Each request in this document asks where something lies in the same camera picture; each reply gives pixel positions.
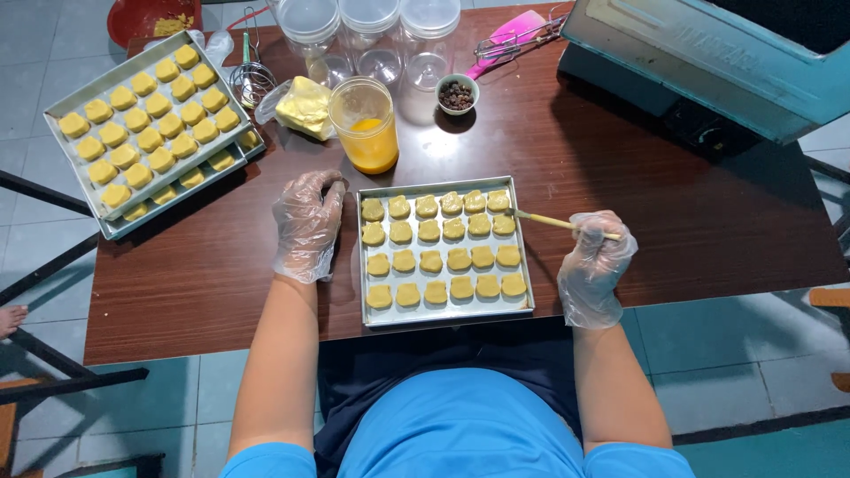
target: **wooden table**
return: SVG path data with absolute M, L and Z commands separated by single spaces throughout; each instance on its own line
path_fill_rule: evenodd
M 464 10 L 456 71 L 473 63 L 479 39 L 526 9 Z M 241 56 L 241 31 L 233 37 L 226 65 Z M 261 37 L 263 62 L 279 80 L 304 74 L 280 29 L 261 28 Z M 132 41 L 128 56 L 149 40 Z M 323 340 L 370 333 L 360 321 L 359 228 L 350 193 L 368 187 L 510 174 L 526 211 L 567 219 L 613 209 L 640 245 L 617 288 L 625 307 L 850 280 L 796 143 L 760 145 L 711 164 L 665 139 L 636 108 L 558 77 L 563 50 L 559 40 L 487 73 L 474 114 L 453 121 L 441 113 L 434 120 L 434 104 L 416 108 L 415 99 L 397 94 L 400 159 L 379 176 L 356 172 L 336 140 L 321 144 L 267 123 L 269 151 L 243 174 L 202 191 L 127 241 L 100 241 L 85 363 L 248 347 L 276 249 L 270 205 L 289 179 L 318 168 L 339 168 L 349 182 L 333 281 L 319 284 Z M 561 314 L 555 276 L 575 242 L 563 230 L 533 222 L 524 222 L 523 232 L 534 316 Z

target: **gloved hand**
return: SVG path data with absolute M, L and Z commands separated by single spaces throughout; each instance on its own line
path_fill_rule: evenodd
M 573 214 L 569 221 L 580 230 L 573 231 L 578 242 L 573 252 L 564 257 L 558 272 L 566 323 L 584 328 L 613 327 L 623 315 L 614 287 L 632 262 L 638 241 L 611 211 Z M 623 238 L 605 239 L 605 232 Z
M 275 272 L 305 284 L 329 275 L 343 213 L 342 178 L 336 169 L 313 171 L 283 188 L 271 208 L 278 236 Z M 331 189 L 322 203 L 321 190 L 327 185 Z

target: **baking tray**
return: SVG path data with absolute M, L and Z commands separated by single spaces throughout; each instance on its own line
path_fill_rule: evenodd
M 257 135 L 258 138 L 260 137 L 256 129 L 254 129 L 254 133 Z M 211 185 L 219 179 L 222 179 L 224 176 L 234 172 L 236 169 L 245 166 L 248 163 L 249 159 L 265 151 L 266 146 L 261 141 L 259 145 L 253 147 L 251 150 L 245 150 L 242 148 L 239 142 L 236 141 L 225 146 L 224 149 L 230 151 L 230 154 L 233 155 L 234 158 L 233 164 L 227 167 L 224 171 L 216 171 L 215 169 L 213 169 L 213 167 L 209 165 L 208 162 L 203 162 L 198 165 L 198 168 L 200 168 L 201 171 L 203 171 L 204 173 L 204 181 L 202 183 L 193 187 L 192 189 L 187 190 L 180 184 L 178 180 L 176 180 L 172 183 L 172 186 L 174 186 L 174 189 L 177 191 L 177 197 L 175 197 L 169 202 L 166 202 L 165 204 L 162 204 L 161 206 L 153 202 L 153 200 L 151 199 L 146 199 L 145 201 L 148 206 L 148 212 L 144 216 L 136 219 L 135 221 L 128 221 L 124 218 L 118 218 L 112 221 L 107 221 L 105 219 L 98 218 L 100 232 L 102 232 L 104 237 L 110 241 L 124 237 L 129 232 L 136 230 L 142 224 L 167 211 L 171 206 L 177 204 L 186 197 L 192 196 L 196 192 L 204 189 L 205 187 Z
M 533 310 L 535 307 L 534 293 L 531 290 L 528 261 L 525 257 L 523 232 L 522 228 L 520 227 L 519 221 L 516 218 L 514 218 L 514 221 L 516 222 L 517 229 L 510 236 L 498 236 L 492 231 L 487 236 L 482 237 L 470 236 L 469 233 L 467 233 L 462 239 L 456 241 L 447 240 L 442 237 L 443 220 L 460 217 L 463 219 L 464 225 L 468 225 L 467 218 L 469 214 L 467 214 L 465 211 L 456 215 L 444 216 L 442 208 L 439 209 L 437 216 L 434 217 L 434 219 L 437 219 L 437 223 L 439 224 L 440 228 L 440 238 L 438 242 L 420 241 L 417 237 L 417 224 L 413 224 L 424 220 L 419 218 L 415 212 L 416 199 L 420 196 L 433 194 L 434 198 L 439 203 L 439 199 L 444 194 L 449 193 L 451 191 L 456 191 L 457 194 L 463 196 L 464 194 L 473 190 L 481 190 L 481 192 L 486 194 L 491 191 L 506 189 L 508 191 L 508 195 L 510 196 L 511 207 L 516 208 L 517 195 L 516 191 L 513 188 L 513 178 L 510 176 L 503 176 L 500 178 L 490 179 L 475 179 L 471 181 L 440 183 L 435 185 L 401 186 L 359 191 L 357 193 L 357 220 L 360 224 L 360 227 L 367 224 L 367 221 L 362 218 L 362 207 L 360 206 L 360 204 L 363 203 L 364 199 L 380 199 L 381 204 L 383 205 L 385 210 L 384 218 L 381 221 L 381 226 L 384 229 L 384 233 L 387 235 L 383 244 L 379 246 L 365 245 L 362 240 L 362 234 L 359 235 L 358 245 L 360 247 L 360 307 L 363 315 L 364 325 L 366 325 L 367 327 L 381 327 L 408 324 L 414 322 L 430 322 L 442 321 L 447 319 L 462 319 L 481 316 L 516 314 L 518 312 Z M 411 222 L 411 226 L 413 229 L 413 240 L 410 244 L 396 244 L 395 242 L 389 240 L 389 224 L 395 222 L 396 219 L 392 219 L 389 217 L 388 199 L 391 197 L 398 196 L 399 194 L 405 195 L 408 203 L 410 203 L 411 205 L 411 215 L 406 219 L 407 221 Z M 485 212 L 490 217 L 490 222 L 492 222 L 493 216 L 495 214 L 493 214 L 489 209 L 486 209 Z M 503 267 L 498 263 L 494 263 L 491 267 L 485 269 L 478 269 L 477 267 L 471 266 L 468 270 L 465 271 L 454 271 L 449 269 L 448 265 L 446 265 L 449 249 L 466 248 L 467 250 L 471 250 L 474 246 L 490 246 L 493 254 L 495 255 L 498 246 L 506 245 L 515 245 L 519 247 L 519 266 Z M 366 272 L 366 259 L 368 258 L 368 256 L 374 255 L 376 253 L 385 253 L 387 254 L 387 258 L 390 263 L 392 263 L 393 252 L 398 252 L 401 249 L 411 249 L 413 251 L 413 255 L 416 258 L 416 268 L 412 272 L 403 273 L 390 268 L 390 272 L 385 277 L 371 276 Z M 426 250 L 439 251 L 440 258 L 443 260 L 443 269 L 441 272 L 430 273 L 423 272 L 419 269 L 419 253 Z M 478 294 L 474 294 L 473 297 L 470 299 L 458 300 L 451 297 L 451 294 L 449 293 L 452 277 L 471 276 L 473 278 L 473 286 L 475 286 L 476 276 L 481 274 L 494 274 L 496 275 L 497 280 L 501 284 L 502 276 L 513 272 L 522 272 L 523 274 L 523 277 L 525 279 L 525 286 L 528 289 L 524 295 L 519 295 L 516 297 L 507 297 L 503 294 L 500 294 L 496 298 L 486 299 L 478 297 Z M 424 298 L 425 285 L 428 282 L 435 280 L 445 281 L 446 293 L 448 293 L 449 299 L 444 304 L 430 304 Z M 408 282 L 416 283 L 416 287 L 419 289 L 419 294 L 422 297 L 419 302 L 419 305 L 416 307 L 402 307 L 395 303 L 395 293 L 397 287 L 399 286 L 399 284 Z M 390 286 L 390 293 L 393 295 L 393 304 L 386 309 L 375 310 L 372 309 L 368 304 L 366 304 L 366 295 L 369 293 L 369 287 L 376 285 Z
M 216 73 L 218 73 L 218 80 L 212 85 L 204 88 L 198 89 L 192 96 L 190 96 L 186 101 L 177 101 L 173 96 L 171 96 L 171 88 L 169 83 L 162 83 L 159 80 L 156 80 L 156 75 L 154 74 L 154 70 L 156 68 L 156 64 L 161 60 L 166 58 L 170 58 L 174 60 L 174 51 L 183 45 L 190 45 L 195 51 L 200 55 L 200 61 L 190 68 L 189 70 L 184 70 L 179 68 L 181 75 L 187 75 L 191 79 L 191 72 L 197 68 L 201 63 L 207 64 L 213 68 Z M 86 160 L 80 158 L 77 155 L 77 144 L 83 140 L 86 136 L 95 135 L 95 138 L 99 138 L 97 136 L 98 130 L 100 130 L 107 122 L 114 122 L 115 124 L 121 126 L 126 129 L 124 122 L 124 115 L 129 111 L 129 109 L 125 111 L 114 110 L 112 117 L 106 122 L 102 122 L 101 124 L 94 124 L 93 122 L 89 122 L 90 128 L 88 132 L 86 132 L 83 136 L 80 136 L 77 139 L 67 138 L 59 128 L 59 119 L 72 111 L 75 111 L 80 114 L 82 117 L 86 117 L 85 112 L 83 111 L 83 107 L 92 100 L 101 99 L 106 102 L 108 105 L 109 101 L 109 93 L 112 92 L 118 86 L 126 86 L 130 88 L 132 91 L 132 87 L 130 85 L 130 79 L 136 74 L 146 71 L 150 74 L 157 83 L 156 92 L 162 93 L 166 98 L 168 98 L 172 102 L 172 109 L 170 112 L 179 114 L 180 109 L 183 105 L 185 105 L 189 101 L 201 101 L 201 96 L 210 90 L 210 88 L 218 88 L 219 91 L 224 93 L 229 101 L 227 106 L 230 107 L 240 118 L 240 123 L 235 128 L 231 129 L 227 133 L 221 133 L 218 137 L 205 145 L 198 144 L 198 151 L 193 153 L 186 159 L 180 159 L 174 165 L 173 168 L 169 169 L 164 174 L 159 174 L 156 171 L 152 171 L 154 174 L 154 179 L 148 183 L 141 190 L 131 189 L 133 194 L 130 196 L 126 202 L 120 205 L 118 208 L 110 208 L 106 206 L 102 201 L 100 201 L 100 195 L 103 192 L 103 189 L 106 185 L 98 185 L 93 183 L 88 178 L 88 167 L 91 166 L 94 161 L 87 162 Z M 138 102 L 135 106 L 144 109 L 145 100 L 147 100 L 151 95 L 148 94 L 144 97 L 137 97 Z M 207 112 L 207 117 L 212 117 L 213 114 Z M 242 109 L 242 106 L 238 101 L 233 97 L 233 93 L 230 91 L 230 87 L 228 87 L 227 83 L 224 81 L 221 71 L 217 68 L 213 67 L 213 64 L 207 58 L 207 55 L 204 53 L 203 48 L 200 48 L 197 43 L 192 40 L 191 35 L 186 31 L 181 31 L 180 33 L 176 33 L 166 40 L 158 43 L 155 47 L 150 48 L 147 51 L 144 51 L 133 58 L 121 63 L 119 66 L 116 66 L 112 70 L 106 72 L 103 76 L 93 80 L 91 83 L 86 86 L 78 89 L 76 92 L 68 95 L 64 99 L 58 101 L 56 104 L 50 106 L 44 112 L 44 119 L 47 121 L 50 130 L 53 132 L 54 137 L 57 141 L 59 141 L 59 145 L 62 147 L 62 150 L 65 152 L 65 155 L 68 157 L 68 161 L 71 164 L 71 169 L 73 169 L 77 180 L 82 187 L 84 192 L 84 196 L 86 197 L 86 201 L 88 202 L 89 207 L 92 209 L 95 218 L 102 218 L 106 220 L 118 219 L 122 214 L 126 213 L 129 209 L 131 209 L 136 204 L 144 201 L 153 193 L 159 191 L 165 185 L 172 183 L 174 180 L 179 178 L 181 175 L 185 174 L 190 169 L 195 166 L 205 162 L 209 159 L 210 156 L 215 154 L 218 151 L 221 151 L 226 145 L 232 143 L 240 134 L 245 133 L 248 129 L 252 128 L 251 120 L 248 115 L 245 113 L 245 110 Z M 151 126 L 156 127 L 161 118 L 151 118 Z M 191 127 L 187 124 L 186 131 L 191 132 Z M 142 151 L 136 142 L 137 134 L 130 132 L 129 138 L 124 143 L 129 143 L 135 147 L 139 153 L 141 154 L 141 159 L 139 162 L 143 163 L 145 166 L 147 163 L 147 156 L 149 153 L 145 153 Z M 170 139 L 165 139 L 165 147 L 169 150 L 171 144 Z M 108 159 L 110 153 L 114 148 L 106 147 L 106 153 L 101 156 L 100 159 Z M 117 177 L 115 177 L 108 184 L 126 184 L 126 180 L 124 179 L 123 174 L 119 173 Z

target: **clear plastic jar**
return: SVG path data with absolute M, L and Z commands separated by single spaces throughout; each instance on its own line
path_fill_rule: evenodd
M 358 75 L 390 84 L 401 76 L 400 0 L 339 0 L 344 38 Z
M 345 154 L 357 170 L 383 173 L 399 159 L 393 100 L 383 83 L 351 77 L 333 90 L 327 110 Z
M 354 68 L 337 40 L 341 23 L 336 0 L 266 0 L 286 44 L 304 58 L 307 77 L 336 87 L 354 75 Z
M 401 0 L 405 76 L 424 90 L 453 72 L 454 31 L 461 20 L 460 0 Z

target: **white ceramic bowl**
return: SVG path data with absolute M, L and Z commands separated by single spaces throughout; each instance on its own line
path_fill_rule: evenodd
M 466 85 L 470 87 L 473 90 L 473 105 L 468 107 L 466 110 L 461 111 L 450 110 L 443 106 L 443 104 L 439 101 L 439 89 L 443 88 L 443 85 L 448 82 L 458 82 L 461 85 Z M 459 117 L 464 113 L 469 113 L 475 107 L 475 105 L 478 104 L 478 100 L 481 98 L 481 92 L 479 91 L 478 84 L 475 82 L 475 80 L 461 73 L 452 73 L 450 75 L 446 75 L 440 78 L 440 80 L 437 82 L 437 90 L 434 95 L 437 97 L 437 104 L 439 105 L 439 108 L 445 111 L 446 114 L 452 115 L 454 117 Z

